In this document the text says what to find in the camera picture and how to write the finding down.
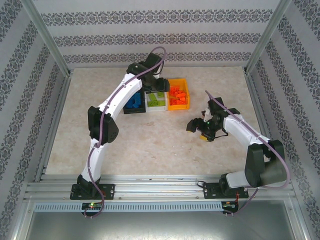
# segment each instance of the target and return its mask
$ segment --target wall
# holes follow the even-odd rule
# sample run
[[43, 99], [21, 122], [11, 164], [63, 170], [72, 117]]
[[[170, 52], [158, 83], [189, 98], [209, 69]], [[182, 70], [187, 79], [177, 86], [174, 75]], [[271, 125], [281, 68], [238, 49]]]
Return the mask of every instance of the wall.
[[35, 0], [69, 68], [126, 67], [155, 46], [166, 66], [245, 66], [279, 0]]
[[0, 0], [0, 240], [33, 182], [64, 76], [18, 0]]
[[303, 216], [320, 239], [320, 0], [293, 0], [251, 72], [273, 138], [284, 143]]

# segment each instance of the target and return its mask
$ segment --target orange bin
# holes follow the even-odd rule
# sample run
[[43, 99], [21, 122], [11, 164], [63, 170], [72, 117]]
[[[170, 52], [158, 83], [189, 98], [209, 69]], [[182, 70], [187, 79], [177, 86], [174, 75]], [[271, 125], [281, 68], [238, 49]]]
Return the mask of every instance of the orange bin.
[[179, 86], [179, 89], [186, 93], [186, 96], [185, 96], [186, 104], [170, 105], [170, 98], [172, 98], [172, 96], [170, 96], [169, 92], [167, 92], [166, 96], [168, 98], [168, 110], [172, 111], [172, 110], [189, 109], [190, 108], [190, 95], [189, 95], [187, 80], [185, 78], [173, 78], [173, 79], [168, 79], [168, 81], [170, 83], [170, 86]]

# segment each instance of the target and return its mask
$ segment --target blue block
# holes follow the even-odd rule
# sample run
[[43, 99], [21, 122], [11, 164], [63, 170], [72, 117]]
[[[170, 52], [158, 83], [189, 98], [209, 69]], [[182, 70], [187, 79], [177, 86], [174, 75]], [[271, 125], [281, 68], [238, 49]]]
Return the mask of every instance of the blue block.
[[128, 109], [132, 109], [133, 104], [134, 104], [134, 99], [133, 99], [133, 98], [130, 98], [129, 101], [126, 103], [125, 106], [126, 106]]
[[134, 103], [141, 105], [141, 95], [140, 92], [135, 93], [134, 95]]

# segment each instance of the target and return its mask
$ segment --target cable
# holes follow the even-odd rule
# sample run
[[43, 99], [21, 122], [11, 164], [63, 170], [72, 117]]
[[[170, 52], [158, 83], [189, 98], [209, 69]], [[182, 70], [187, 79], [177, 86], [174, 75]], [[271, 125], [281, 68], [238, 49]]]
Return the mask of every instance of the cable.
[[[92, 173], [90, 171], [90, 159], [91, 159], [91, 156], [92, 156], [92, 153], [94, 152], [95, 149], [98, 149], [101, 147], [101, 143], [102, 143], [102, 134], [103, 134], [103, 122], [104, 122], [104, 117], [105, 117], [105, 113], [107, 111], [107, 109], [109, 108], [112, 100], [115, 98], [115, 96], [120, 92], [121, 89], [125, 88], [127, 84], [129, 84], [131, 81], [133, 81], [134, 79], [137, 79], [138, 77], [152, 71], [153, 69], [155, 69], [156, 67], [158, 67], [159, 65], [161, 65], [166, 57], [167, 57], [167, 51], [166, 49], [163, 47], [163, 46], [157, 46], [155, 47], [154, 49], [151, 50], [151, 53], [153, 53], [155, 50], [157, 49], [162, 49], [163, 50], [163, 58], [156, 64], [154, 65], [153, 67], [133, 76], [132, 78], [130, 78], [128, 81], [126, 81], [123, 85], [121, 85], [116, 91], [114, 94], [111, 95], [109, 101], [107, 102], [107, 104], [105, 105], [104, 109], [103, 109], [103, 112], [102, 112], [102, 115], [101, 115], [101, 118], [100, 118], [100, 132], [99, 132], [99, 142], [94, 144], [94, 146], [92, 147], [90, 153], [89, 153], [89, 156], [88, 156], [88, 160], [87, 160], [87, 168], [88, 168], [88, 174], [89, 174], [89, 177], [90, 177], [90, 180], [93, 184], [93, 186], [97, 189], [97, 191], [99, 192], [99, 194], [101, 195], [101, 208], [100, 210], [93, 216], [90, 216], [91, 219], [97, 217], [98, 215], [101, 214], [101, 212], [103, 211], [104, 207], [105, 207], [105, 196], [104, 194], [101, 192], [100, 188], [97, 186], [97, 184], [95, 183], [94, 181], [94, 178], [92, 177]], [[84, 217], [88, 217], [88, 215], [86, 215], [86, 212], [87, 212], [88, 209], [85, 209], [84, 210]]]
[[227, 217], [228, 214], [232, 215], [232, 217], [234, 216], [234, 214], [236, 214], [235, 212], [232, 212], [232, 211], [229, 211], [229, 210], [226, 210], [226, 209], [223, 209], [221, 212], [222, 213], [225, 212], [225, 217]]
[[283, 189], [286, 186], [288, 186], [289, 182], [290, 182], [290, 172], [289, 172], [289, 168], [285, 162], [285, 160], [280, 156], [280, 154], [269, 145], [269, 143], [267, 143], [265, 140], [263, 140], [259, 135], [256, 133], [255, 130], [253, 130], [248, 124], [246, 124], [244, 121], [242, 121], [240, 118], [238, 118], [235, 114], [233, 114], [231, 111], [229, 111], [224, 105], [222, 105], [220, 102], [218, 102], [207, 90], [205, 90], [206, 94], [208, 94], [209, 98], [212, 99], [216, 104], [218, 104], [221, 108], [223, 108], [228, 114], [230, 114], [232, 117], [234, 117], [238, 122], [240, 122], [242, 125], [244, 125], [244, 127], [246, 129], [248, 129], [256, 138], [258, 138], [264, 145], [266, 145], [271, 152], [273, 152], [275, 154], [275, 156], [280, 160], [280, 162], [282, 163], [284, 169], [285, 169], [285, 173], [286, 173], [286, 180], [285, 183], [282, 186], [263, 186], [266, 189]]
[[255, 189], [254, 193], [251, 195], [251, 197], [248, 199], [248, 201], [246, 201], [245, 204], [238, 211], [236, 211], [233, 215], [238, 214], [243, 209], [245, 209], [249, 205], [251, 200], [255, 197], [255, 195], [257, 194], [258, 190], [259, 190], [259, 188]]
[[159, 74], [161, 74], [162, 73], [162, 70], [164, 69], [164, 63], [162, 63], [162, 65], [161, 65], [161, 69], [160, 69], [160, 72], [154, 72], [154, 73], [152, 73], [152, 75], [159, 75]]
[[200, 188], [204, 188], [204, 184], [205, 184], [206, 182], [205, 181], [198, 181], [197, 183], [196, 183], [196, 185], [198, 186], [198, 187], [200, 187]]

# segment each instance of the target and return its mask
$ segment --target aluminum frame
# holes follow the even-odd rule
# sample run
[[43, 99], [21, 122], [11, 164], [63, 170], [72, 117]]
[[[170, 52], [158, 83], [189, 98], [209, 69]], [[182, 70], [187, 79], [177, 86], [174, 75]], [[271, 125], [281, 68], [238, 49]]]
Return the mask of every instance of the aluminum frame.
[[271, 38], [272, 34], [277, 28], [278, 23], [280, 22], [281, 18], [283, 17], [284, 13], [286, 12], [291, 0], [280, 0], [274, 13], [271, 16], [270, 21], [268, 22], [266, 28], [261, 35], [259, 42], [257, 43], [256, 47], [254, 48], [251, 57], [248, 63], [245, 66], [245, 70], [247, 73], [250, 73], [252, 69], [255, 67], [257, 61], [259, 60], [265, 46], [267, 45], [269, 39]]
[[[269, 136], [265, 119], [262, 115], [257, 94], [253, 88], [252, 79], [244, 72], [251, 101], [257, 116], [261, 133]], [[71, 76], [65, 81], [57, 113], [55, 116], [56, 124], [50, 132], [50, 141], [45, 148], [44, 159], [41, 162], [42, 170], [37, 175], [38, 182], [27, 184], [23, 198], [22, 208], [18, 216], [18, 222], [14, 229], [12, 239], [25, 239], [32, 219], [33, 211], [37, 203], [85, 203], [90, 200], [74, 201], [70, 200], [72, 184], [77, 181], [77, 175], [46, 175], [46, 167], [53, 146], [54, 138], [58, 130], [64, 103], [67, 97]], [[106, 202], [113, 203], [205, 203], [232, 201], [230, 199], [205, 199], [202, 188], [197, 186], [198, 181], [217, 183], [220, 175], [102, 175], [100, 182], [103, 184], [112, 183], [116, 185], [114, 200]], [[254, 189], [248, 189], [249, 195]], [[283, 201], [287, 215], [291, 224], [294, 237], [297, 240], [309, 240], [310, 235], [301, 213], [301, 209], [292, 184], [281, 190], [261, 188], [253, 201]]]
[[21, 0], [21, 3], [28, 13], [29, 17], [31, 18], [33, 24], [35, 25], [36, 29], [38, 30], [39, 34], [41, 35], [44, 43], [47, 45], [50, 53], [52, 54], [54, 60], [58, 64], [60, 70], [65, 77], [69, 72], [70, 69], [61, 54], [54, 38], [52, 37], [51, 33], [49, 32], [44, 20], [42, 19], [38, 9], [35, 6], [33, 0]]

